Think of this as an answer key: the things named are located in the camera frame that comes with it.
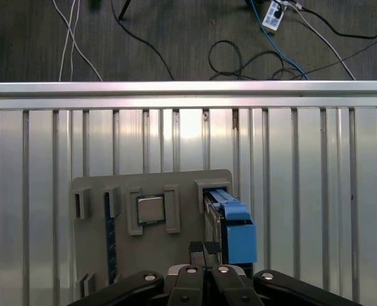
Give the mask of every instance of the metal slat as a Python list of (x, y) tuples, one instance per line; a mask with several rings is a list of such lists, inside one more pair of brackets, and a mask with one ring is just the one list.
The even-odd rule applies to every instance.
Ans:
[(298, 110), (300, 279), (323, 286), (320, 110)]
[[(84, 143), (84, 112), (81, 110), (74, 110), (71, 112), (72, 117), (72, 127), (71, 127), (71, 178), (75, 179), (77, 177), (83, 177), (87, 174), (84, 174), (84, 169), (87, 168), (84, 165), (84, 156), (85, 151), (87, 150), (86, 143)], [(70, 273), (70, 298), (74, 300), (76, 297), (76, 287), (75, 283), (77, 281), (77, 272), (76, 272), (76, 254), (75, 254), (75, 243), (73, 241), (73, 232), (70, 235), (70, 252), (71, 252), (71, 260), (72, 260), (72, 267), (69, 270)]]
[(203, 169), (202, 110), (180, 110), (180, 171)]
[(149, 173), (161, 172), (161, 117), (159, 110), (149, 110)]
[(253, 214), (251, 201), (251, 122), (250, 111), (239, 110), (239, 187), (240, 200)]
[(30, 305), (53, 302), (52, 112), (29, 112), (29, 284)]
[(355, 110), (359, 297), (377, 305), (377, 109)]
[(264, 150), (267, 142), (263, 141), (262, 110), (251, 110), (251, 211), (256, 224), (256, 243), (258, 250), (258, 261), (254, 264), (255, 272), (268, 267), (269, 262), (269, 229), (268, 211), (265, 202), (265, 188), (263, 183), (264, 172)]
[(340, 253), (340, 221), (341, 221), (341, 202), (339, 201), (339, 177), (338, 177), (338, 143), (337, 143), (337, 113), (338, 110), (330, 109), (322, 112), (325, 115), (326, 121), (326, 142), (327, 148), (322, 148), (327, 151), (327, 162), (325, 169), (327, 171), (326, 181), (327, 190), (322, 190), (325, 193), (323, 201), (326, 200), (326, 207), (328, 209), (328, 224), (326, 227), (328, 233), (328, 267), (323, 269), (327, 274), (330, 292), (337, 295), (340, 294), (340, 271), (339, 271), (339, 253)]
[(143, 111), (121, 110), (119, 112), (119, 174), (143, 173), (143, 156)]
[(89, 112), (89, 175), (110, 174), (113, 174), (113, 111), (91, 110)]
[(57, 205), (57, 243), (59, 256), (59, 304), (71, 302), (71, 217), (69, 210), (69, 186), (71, 184), (71, 112), (61, 110), (58, 122), (58, 205)]
[(292, 113), (269, 110), (271, 268), (293, 275)]
[[(210, 168), (228, 169), (235, 179), (232, 110), (210, 110), (209, 120)], [(234, 196), (237, 196), (239, 191), (234, 189), (233, 193)]]
[(162, 146), (161, 146), (161, 172), (173, 171), (173, 111), (162, 110)]
[(22, 305), (23, 141), (22, 112), (0, 112), (1, 305)]
[(352, 228), (350, 182), (350, 114), (346, 108), (337, 110), (337, 167), (339, 188), (339, 258), (340, 294), (352, 300)]

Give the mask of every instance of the metal fence panel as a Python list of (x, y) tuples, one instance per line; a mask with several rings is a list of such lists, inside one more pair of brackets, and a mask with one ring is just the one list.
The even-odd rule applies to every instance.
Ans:
[(65, 305), (73, 178), (226, 168), (258, 262), (377, 305), (377, 82), (0, 84), (0, 305)]

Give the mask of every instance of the blue plastic part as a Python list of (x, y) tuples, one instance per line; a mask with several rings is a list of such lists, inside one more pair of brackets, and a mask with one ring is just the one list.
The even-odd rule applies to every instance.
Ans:
[(217, 201), (217, 203), (214, 203), (214, 206), (219, 208), (220, 205), (222, 205), (224, 208), (226, 220), (252, 220), (251, 214), (248, 212), (246, 205), (242, 204), (229, 193), (222, 189), (216, 189), (210, 191), (210, 193)]
[(256, 227), (246, 205), (222, 189), (210, 194), (216, 201), (214, 207), (223, 209), (226, 221), (247, 221), (247, 224), (226, 227), (229, 264), (256, 262)]
[(256, 262), (256, 228), (254, 224), (227, 226), (229, 264)]

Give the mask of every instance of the gray plastic clip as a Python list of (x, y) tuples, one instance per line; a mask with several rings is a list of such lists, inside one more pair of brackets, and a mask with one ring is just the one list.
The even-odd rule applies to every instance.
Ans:
[(95, 285), (95, 274), (91, 274), (88, 277), (86, 277), (84, 281), (84, 287), (85, 287), (85, 296), (91, 295), (96, 291), (96, 285)]
[(76, 287), (77, 299), (85, 297), (85, 280), (87, 276), (88, 275), (85, 274), (80, 280), (76, 281), (75, 287)]
[(178, 185), (164, 186), (165, 224), (169, 234), (180, 233), (180, 202)]
[(224, 188), (229, 194), (232, 194), (232, 185), (227, 180), (195, 180), (198, 188), (198, 205), (200, 214), (203, 214), (203, 191), (204, 189)]
[(76, 189), (73, 191), (74, 219), (87, 219), (90, 207), (90, 188)]
[(137, 197), (142, 195), (141, 187), (132, 187), (126, 191), (127, 229), (129, 235), (143, 235), (143, 227), (138, 225)]
[(106, 186), (103, 192), (105, 193), (104, 197), (108, 197), (109, 200), (110, 217), (114, 218), (121, 213), (119, 190), (117, 186)]

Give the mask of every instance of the gray carpet floor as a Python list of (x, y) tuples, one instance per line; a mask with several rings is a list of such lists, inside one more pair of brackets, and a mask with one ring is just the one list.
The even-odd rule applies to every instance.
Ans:
[[(120, 11), (125, 0), (115, 0)], [(377, 31), (377, 0), (300, 0), (346, 33), (371, 35)], [(69, 16), (71, 0), (57, 0)], [(372, 41), (341, 38), (316, 17), (306, 15), (342, 57)], [(238, 45), (243, 60), (272, 50), (244, 0), (132, 0), (124, 25), (151, 42), (163, 55), (176, 80), (208, 80), (210, 46), (217, 40)], [(52, 0), (0, 0), (0, 82), (55, 82), (66, 37), (66, 26)], [(129, 37), (116, 23), (110, 1), (102, 0), (97, 11), (81, 0), (77, 43), (105, 81), (165, 81), (170, 77), (158, 56)], [(280, 49), (309, 71), (336, 61), (331, 50), (286, 12), (273, 37)], [(66, 53), (63, 80), (69, 80), (70, 48)], [(212, 53), (220, 70), (237, 68), (235, 52), (227, 45)], [(74, 81), (97, 81), (92, 69), (74, 52)], [(346, 62), (359, 80), (377, 80), (377, 45)], [(250, 64), (244, 74), (266, 79), (279, 68), (273, 56)], [(312, 73), (312, 80), (349, 80), (341, 65)]]

